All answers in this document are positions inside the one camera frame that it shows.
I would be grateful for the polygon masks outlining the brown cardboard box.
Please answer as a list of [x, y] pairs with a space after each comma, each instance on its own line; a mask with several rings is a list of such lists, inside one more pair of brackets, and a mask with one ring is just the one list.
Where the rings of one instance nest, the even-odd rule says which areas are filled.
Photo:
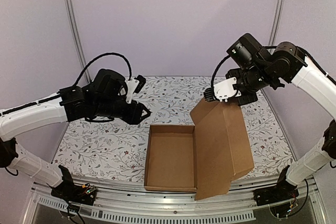
[[244, 117], [236, 102], [201, 99], [193, 125], [152, 124], [144, 188], [195, 193], [202, 200], [228, 193], [233, 181], [254, 169]]

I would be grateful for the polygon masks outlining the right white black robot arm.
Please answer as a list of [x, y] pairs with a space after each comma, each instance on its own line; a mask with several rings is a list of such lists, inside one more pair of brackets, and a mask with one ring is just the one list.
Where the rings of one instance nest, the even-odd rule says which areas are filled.
[[[284, 80], [304, 91], [335, 118], [335, 81], [305, 49], [287, 41], [273, 47], [262, 46], [246, 33], [227, 49], [227, 53], [238, 65], [226, 74], [226, 78], [236, 79], [232, 89], [239, 105], [256, 102], [257, 91], [264, 87], [283, 88], [281, 80]], [[304, 179], [333, 160], [335, 120], [311, 150], [282, 170], [271, 196], [276, 201], [284, 200]]]

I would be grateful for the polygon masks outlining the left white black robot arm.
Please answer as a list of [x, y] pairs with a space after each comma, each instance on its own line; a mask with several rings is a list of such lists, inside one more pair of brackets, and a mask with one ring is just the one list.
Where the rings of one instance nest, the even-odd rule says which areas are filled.
[[15, 169], [57, 189], [67, 200], [78, 195], [69, 170], [30, 153], [16, 142], [16, 136], [50, 124], [84, 119], [100, 123], [121, 119], [138, 125], [151, 114], [132, 96], [146, 83], [139, 75], [127, 80], [121, 74], [100, 69], [84, 87], [73, 85], [52, 95], [15, 108], [1, 110], [1, 167]]

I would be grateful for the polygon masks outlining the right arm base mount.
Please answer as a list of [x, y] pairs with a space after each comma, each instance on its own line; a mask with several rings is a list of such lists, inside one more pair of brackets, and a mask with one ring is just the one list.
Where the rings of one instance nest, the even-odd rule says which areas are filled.
[[297, 186], [286, 181], [286, 173], [288, 169], [289, 165], [281, 171], [277, 183], [274, 186], [253, 191], [254, 201], [257, 203], [257, 206], [273, 204], [299, 196]]

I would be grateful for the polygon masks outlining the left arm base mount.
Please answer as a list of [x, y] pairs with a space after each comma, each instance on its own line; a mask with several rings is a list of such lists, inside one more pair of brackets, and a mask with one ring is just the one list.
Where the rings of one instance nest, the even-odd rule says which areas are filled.
[[89, 183], [76, 185], [69, 170], [61, 165], [58, 167], [62, 173], [62, 182], [57, 187], [52, 188], [51, 195], [64, 201], [93, 206], [97, 195], [97, 187]]

